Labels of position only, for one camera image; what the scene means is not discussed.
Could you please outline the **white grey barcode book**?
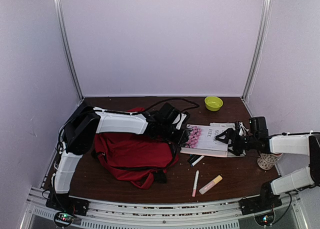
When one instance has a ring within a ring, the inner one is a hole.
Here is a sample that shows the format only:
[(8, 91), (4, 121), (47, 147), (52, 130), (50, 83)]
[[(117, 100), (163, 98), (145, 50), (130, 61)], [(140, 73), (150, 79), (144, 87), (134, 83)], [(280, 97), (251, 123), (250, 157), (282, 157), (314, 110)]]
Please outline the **white grey barcode book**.
[[(221, 128), (223, 131), (225, 131), (226, 129), (232, 128), (233, 130), (236, 129), (236, 126), (234, 123), (216, 123), (216, 122), (211, 122), (209, 124), (211, 127), (215, 127), (215, 128)], [(228, 152), (227, 152), (227, 158), (235, 158), (237, 157), (236, 155), (234, 155), (233, 153), (230, 152), (232, 148), (228, 148)]]

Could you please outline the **white book pink flowers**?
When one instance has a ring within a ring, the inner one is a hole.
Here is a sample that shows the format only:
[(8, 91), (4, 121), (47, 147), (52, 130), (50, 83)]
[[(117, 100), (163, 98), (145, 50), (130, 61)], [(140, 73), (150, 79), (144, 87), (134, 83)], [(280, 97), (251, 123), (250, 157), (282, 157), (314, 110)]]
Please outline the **white book pink flowers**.
[(210, 125), (188, 124), (188, 141), (181, 147), (182, 154), (227, 158), (228, 145), (217, 141), (215, 136), (224, 130)]

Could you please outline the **purple capped white marker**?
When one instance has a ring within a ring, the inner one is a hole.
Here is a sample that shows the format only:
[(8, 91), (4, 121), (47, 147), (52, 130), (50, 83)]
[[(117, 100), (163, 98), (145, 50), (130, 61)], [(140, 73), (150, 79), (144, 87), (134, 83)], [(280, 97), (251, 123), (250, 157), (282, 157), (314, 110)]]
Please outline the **purple capped white marker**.
[(197, 155), (195, 159), (192, 160), (190, 163), (191, 167), (194, 167), (198, 162), (200, 162), (205, 156), (204, 155)]

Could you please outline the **red student backpack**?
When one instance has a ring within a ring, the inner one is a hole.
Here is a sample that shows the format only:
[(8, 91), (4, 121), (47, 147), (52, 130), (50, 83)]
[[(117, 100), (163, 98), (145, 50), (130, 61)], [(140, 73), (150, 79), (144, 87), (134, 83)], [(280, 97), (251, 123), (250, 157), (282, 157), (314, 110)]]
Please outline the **red student backpack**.
[[(125, 112), (147, 111), (136, 107)], [(119, 181), (149, 189), (153, 182), (166, 183), (167, 169), (177, 163), (178, 144), (133, 133), (105, 132), (94, 137), (95, 157)]]

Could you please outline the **black pink highlighter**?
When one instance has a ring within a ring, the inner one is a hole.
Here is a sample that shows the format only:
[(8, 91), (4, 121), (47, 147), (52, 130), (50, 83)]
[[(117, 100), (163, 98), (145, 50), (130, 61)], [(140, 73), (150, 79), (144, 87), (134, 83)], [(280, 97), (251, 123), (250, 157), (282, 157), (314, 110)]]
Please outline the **black pink highlighter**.
[(187, 160), (187, 162), (189, 164), (192, 164), (193, 162), (195, 162), (200, 156), (199, 155), (196, 155), (196, 154), (193, 154), (192, 156), (189, 157), (189, 159)]

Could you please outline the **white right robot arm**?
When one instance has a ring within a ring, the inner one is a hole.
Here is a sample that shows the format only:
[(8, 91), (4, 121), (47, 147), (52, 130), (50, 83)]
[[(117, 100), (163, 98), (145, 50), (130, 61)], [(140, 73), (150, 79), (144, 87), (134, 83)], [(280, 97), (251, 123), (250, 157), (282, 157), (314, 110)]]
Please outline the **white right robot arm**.
[(281, 176), (261, 186), (256, 199), (259, 209), (266, 210), (281, 194), (315, 188), (320, 185), (320, 134), (318, 132), (282, 133), (269, 135), (267, 129), (258, 129), (250, 135), (241, 135), (238, 130), (228, 128), (215, 139), (232, 147), (232, 153), (256, 150), (262, 154), (295, 154), (309, 156), (308, 166)]

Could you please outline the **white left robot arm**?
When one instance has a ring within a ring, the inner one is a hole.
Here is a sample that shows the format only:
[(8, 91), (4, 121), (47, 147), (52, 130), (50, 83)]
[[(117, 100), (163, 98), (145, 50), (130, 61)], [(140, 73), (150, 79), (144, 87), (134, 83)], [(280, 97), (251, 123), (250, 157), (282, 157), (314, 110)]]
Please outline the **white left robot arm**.
[(91, 149), (97, 134), (131, 133), (179, 145), (186, 141), (185, 124), (189, 116), (188, 112), (179, 111), (169, 103), (154, 112), (115, 111), (86, 105), (78, 107), (58, 133), (60, 161), (51, 178), (55, 192), (51, 199), (53, 204), (61, 211), (72, 207), (71, 198), (65, 194), (70, 191), (80, 159)]

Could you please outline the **pastel yellow pink highlighter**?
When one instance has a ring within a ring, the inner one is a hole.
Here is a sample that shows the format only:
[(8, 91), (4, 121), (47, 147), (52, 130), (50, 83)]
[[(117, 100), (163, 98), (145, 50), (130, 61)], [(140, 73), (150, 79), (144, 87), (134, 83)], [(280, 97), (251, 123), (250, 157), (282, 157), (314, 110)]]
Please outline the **pastel yellow pink highlighter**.
[(216, 176), (214, 179), (212, 179), (210, 182), (208, 182), (205, 186), (203, 186), (199, 190), (199, 193), (201, 195), (205, 194), (210, 189), (212, 189), (215, 185), (217, 185), (222, 179), (223, 179), (223, 177), (221, 175)]

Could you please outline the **patterned mug orange inside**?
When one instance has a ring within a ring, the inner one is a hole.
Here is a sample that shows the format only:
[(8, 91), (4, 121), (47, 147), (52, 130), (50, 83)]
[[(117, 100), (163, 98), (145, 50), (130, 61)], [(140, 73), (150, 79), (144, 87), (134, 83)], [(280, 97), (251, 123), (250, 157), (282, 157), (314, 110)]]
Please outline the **patterned mug orange inside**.
[(282, 153), (260, 153), (259, 157), (257, 158), (257, 164), (262, 170), (268, 171), (276, 164), (282, 155)]

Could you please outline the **yellow green plastic bowl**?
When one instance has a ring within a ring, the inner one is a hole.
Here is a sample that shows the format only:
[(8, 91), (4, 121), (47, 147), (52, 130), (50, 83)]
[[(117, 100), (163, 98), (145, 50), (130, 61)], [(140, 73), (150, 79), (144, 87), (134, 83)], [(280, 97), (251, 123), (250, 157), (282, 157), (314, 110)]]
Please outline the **yellow green plastic bowl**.
[(224, 104), (223, 100), (216, 96), (207, 96), (204, 99), (204, 103), (206, 109), (212, 112), (219, 111)]

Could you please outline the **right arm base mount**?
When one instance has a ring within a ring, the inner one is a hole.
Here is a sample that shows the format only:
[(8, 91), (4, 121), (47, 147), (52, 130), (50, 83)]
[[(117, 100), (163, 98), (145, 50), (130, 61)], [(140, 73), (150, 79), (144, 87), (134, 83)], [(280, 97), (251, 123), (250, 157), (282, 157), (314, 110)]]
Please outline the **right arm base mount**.
[(243, 197), (239, 201), (241, 213), (243, 215), (256, 214), (268, 211), (282, 205), (279, 195), (273, 195), (269, 192), (261, 192), (260, 195), (254, 197)]

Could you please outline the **aluminium front rail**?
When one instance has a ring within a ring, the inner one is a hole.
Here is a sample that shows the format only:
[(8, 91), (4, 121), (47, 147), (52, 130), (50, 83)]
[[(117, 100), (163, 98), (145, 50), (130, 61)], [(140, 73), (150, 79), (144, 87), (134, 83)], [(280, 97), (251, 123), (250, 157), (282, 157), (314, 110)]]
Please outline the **aluminium front rail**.
[(271, 229), (309, 229), (299, 195), (283, 195), (282, 205), (244, 215), (239, 198), (176, 204), (88, 200), (86, 215), (76, 215), (71, 229), (262, 229), (264, 215), (274, 215)]

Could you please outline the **aluminium corner post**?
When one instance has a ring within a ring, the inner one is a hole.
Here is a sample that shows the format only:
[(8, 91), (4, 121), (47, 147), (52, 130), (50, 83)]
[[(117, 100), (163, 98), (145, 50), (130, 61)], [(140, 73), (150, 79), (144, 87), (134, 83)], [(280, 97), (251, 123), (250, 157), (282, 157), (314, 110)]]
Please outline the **aluminium corner post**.
[(248, 103), (250, 100), (251, 91), (253, 89), (255, 78), (258, 73), (258, 67), (262, 56), (263, 44), (267, 36), (268, 25), (270, 21), (272, 0), (263, 0), (260, 23), (258, 28), (257, 39), (254, 47), (253, 57), (250, 64), (250, 69), (244, 91), (242, 94), (242, 100)]
[(65, 54), (68, 70), (70, 72), (71, 80), (74, 85), (75, 91), (77, 93), (78, 100), (81, 102), (84, 99), (79, 79), (76, 73), (73, 57), (72, 57), (72, 52), (68, 40), (68, 35), (67, 35), (67, 29), (66, 29), (66, 24), (65, 24), (65, 19), (64, 19), (64, 13), (63, 13), (63, 5), (61, 0), (53, 0), (54, 2), (54, 7), (56, 11), (56, 16), (60, 28), (60, 34), (61, 34), (61, 39), (62, 39), (62, 45), (63, 45), (63, 51)]

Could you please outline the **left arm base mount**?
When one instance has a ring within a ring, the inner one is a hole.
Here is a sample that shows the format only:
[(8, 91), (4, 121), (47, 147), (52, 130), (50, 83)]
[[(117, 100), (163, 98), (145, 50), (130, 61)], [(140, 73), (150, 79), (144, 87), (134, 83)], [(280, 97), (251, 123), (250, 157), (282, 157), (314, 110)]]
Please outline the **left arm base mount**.
[(89, 201), (85, 199), (70, 197), (69, 193), (59, 194), (53, 186), (49, 187), (49, 196), (45, 206), (56, 211), (66, 212), (70, 215), (86, 216)]

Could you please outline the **left aluminium corner post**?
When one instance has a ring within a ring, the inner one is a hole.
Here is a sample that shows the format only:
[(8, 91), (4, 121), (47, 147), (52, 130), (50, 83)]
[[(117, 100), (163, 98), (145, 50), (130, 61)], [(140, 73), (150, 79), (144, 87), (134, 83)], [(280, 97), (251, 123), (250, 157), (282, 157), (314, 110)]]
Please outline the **left aluminium corner post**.
[(61, 0), (53, 0), (54, 2), (54, 7), (56, 11), (56, 16), (60, 28), (60, 34), (61, 34), (61, 39), (62, 39), (62, 45), (63, 45), (63, 51), (65, 54), (68, 70), (70, 72), (71, 80), (74, 85), (75, 91), (77, 93), (78, 100), (81, 102), (84, 99), (79, 79), (76, 73), (73, 57), (72, 57), (72, 52), (68, 40), (68, 35), (67, 35), (67, 29), (66, 29), (66, 24), (65, 24), (65, 19), (64, 19), (64, 13), (63, 13), (63, 5)]

